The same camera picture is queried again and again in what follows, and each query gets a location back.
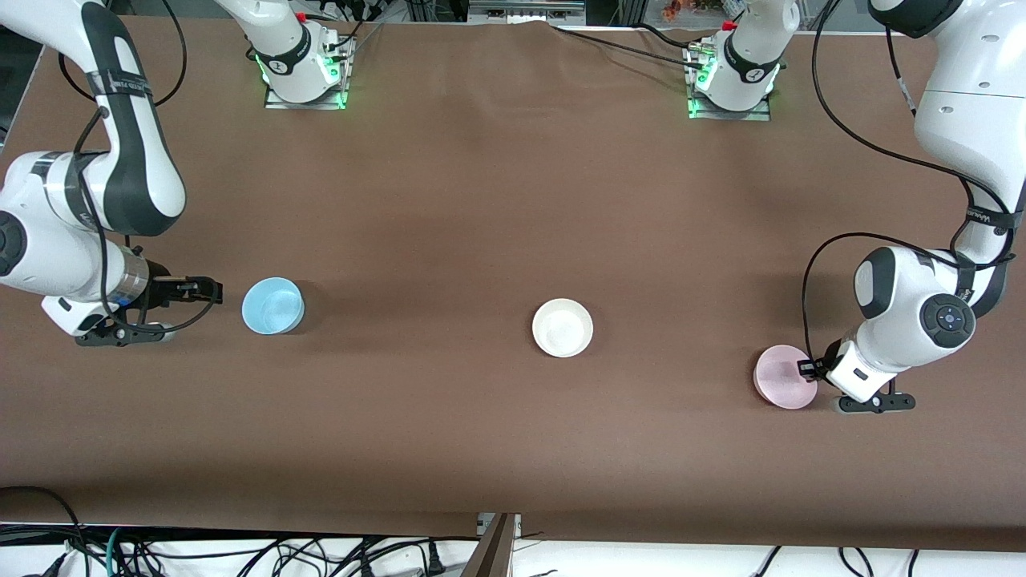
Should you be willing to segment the pink bowl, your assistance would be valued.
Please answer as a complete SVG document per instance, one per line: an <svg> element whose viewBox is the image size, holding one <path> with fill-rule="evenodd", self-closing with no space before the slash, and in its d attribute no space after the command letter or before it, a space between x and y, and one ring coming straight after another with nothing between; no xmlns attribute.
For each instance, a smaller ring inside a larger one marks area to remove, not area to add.
<svg viewBox="0 0 1026 577"><path fill-rule="evenodd" d="M760 397L785 410L806 408L818 394L818 383L799 372L808 357L791 345L774 345L762 351L753 370L753 383Z"/></svg>

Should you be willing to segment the light blue bowl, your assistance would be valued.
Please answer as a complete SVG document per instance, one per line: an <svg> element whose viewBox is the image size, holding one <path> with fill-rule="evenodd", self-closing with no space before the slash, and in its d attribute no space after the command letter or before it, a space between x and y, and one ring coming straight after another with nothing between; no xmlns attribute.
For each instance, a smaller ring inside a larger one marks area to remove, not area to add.
<svg viewBox="0 0 1026 577"><path fill-rule="evenodd" d="M261 279L243 297L240 314L249 331L264 336L292 332L305 317L305 298L290 279Z"/></svg>

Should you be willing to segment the white bowl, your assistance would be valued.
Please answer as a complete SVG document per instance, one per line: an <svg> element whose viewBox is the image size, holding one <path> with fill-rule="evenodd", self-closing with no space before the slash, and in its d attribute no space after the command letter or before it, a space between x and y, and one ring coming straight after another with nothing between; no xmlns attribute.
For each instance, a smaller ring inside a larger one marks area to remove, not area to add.
<svg viewBox="0 0 1026 577"><path fill-rule="evenodd" d="M593 319L581 303L557 298L535 311L531 333L536 346L550 357L568 358L582 353L594 335Z"/></svg>

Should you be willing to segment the brown table cover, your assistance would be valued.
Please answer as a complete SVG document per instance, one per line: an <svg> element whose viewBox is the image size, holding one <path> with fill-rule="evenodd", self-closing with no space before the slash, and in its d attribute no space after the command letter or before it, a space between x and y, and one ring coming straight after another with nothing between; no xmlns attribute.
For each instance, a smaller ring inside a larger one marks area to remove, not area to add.
<svg viewBox="0 0 1026 577"><path fill-rule="evenodd" d="M0 286L0 486L85 523L1026 551L1026 240L971 343L908 370L909 412L754 390L802 343L833 235L939 248L951 176L858 145L795 38L770 122L688 117L681 73L519 26L392 25L349 108L270 111L233 22L184 22L159 110L189 200L144 251L226 299L167 344L75 344ZM249 331L269 277L292 332ZM536 346L573 299L585 351Z"/></svg>

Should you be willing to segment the orange object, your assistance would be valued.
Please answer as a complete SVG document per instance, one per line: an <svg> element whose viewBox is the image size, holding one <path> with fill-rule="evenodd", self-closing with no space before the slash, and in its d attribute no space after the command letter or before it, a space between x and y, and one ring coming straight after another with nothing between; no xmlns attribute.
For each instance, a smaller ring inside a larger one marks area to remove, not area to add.
<svg viewBox="0 0 1026 577"><path fill-rule="evenodd" d="M664 22L687 18L720 18L725 14L722 0L660 0L660 16Z"/></svg>

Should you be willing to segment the grey power strip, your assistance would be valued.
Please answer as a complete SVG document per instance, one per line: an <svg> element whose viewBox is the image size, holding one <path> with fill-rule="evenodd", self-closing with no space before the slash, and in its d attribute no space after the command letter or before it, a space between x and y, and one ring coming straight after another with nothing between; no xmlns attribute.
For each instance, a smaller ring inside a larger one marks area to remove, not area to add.
<svg viewBox="0 0 1026 577"><path fill-rule="evenodd" d="M469 23L542 21L557 26L586 26L585 0L468 0Z"/></svg>

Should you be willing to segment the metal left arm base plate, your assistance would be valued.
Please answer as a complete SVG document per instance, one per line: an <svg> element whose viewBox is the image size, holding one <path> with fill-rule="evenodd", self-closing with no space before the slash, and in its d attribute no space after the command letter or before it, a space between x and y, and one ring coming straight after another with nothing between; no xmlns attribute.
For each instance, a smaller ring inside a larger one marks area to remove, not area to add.
<svg viewBox="0 0 1026 577"><path fill-rule="evenodd" d="M770 92L780 66L739 72L719 61L713 45L690 43L682 51L697 69L685 72L692 119L770 121Z"/></svg>

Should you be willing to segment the aluminium post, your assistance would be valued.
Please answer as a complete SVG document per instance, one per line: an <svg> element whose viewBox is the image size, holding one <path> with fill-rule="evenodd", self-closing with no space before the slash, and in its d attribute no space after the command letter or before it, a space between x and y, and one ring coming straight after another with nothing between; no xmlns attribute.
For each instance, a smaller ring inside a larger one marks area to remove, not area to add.
<svg viewBox="0 0 1026 577"><path fill-rule="evenodd" d="M478 514L483 534L459 577L511 577L514 541L521 537L520 514Z"/></svg>

